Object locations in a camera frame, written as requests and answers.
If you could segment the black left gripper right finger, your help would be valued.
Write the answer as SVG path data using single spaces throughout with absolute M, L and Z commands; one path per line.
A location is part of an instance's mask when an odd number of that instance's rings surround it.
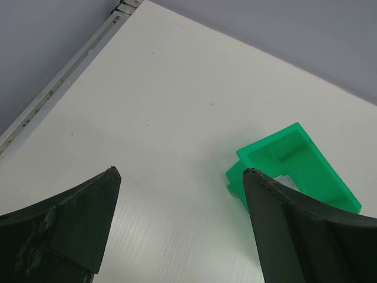
M 243 185 L 265 282 L 376 282 L 376 219 L 327 205 L 263 172 Z

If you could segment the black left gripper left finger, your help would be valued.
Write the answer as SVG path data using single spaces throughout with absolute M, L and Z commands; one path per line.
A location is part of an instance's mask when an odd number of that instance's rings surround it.
M 120 191 L 112 166 L 76 187 L 1 216 L 1 282 L 92 282 Z

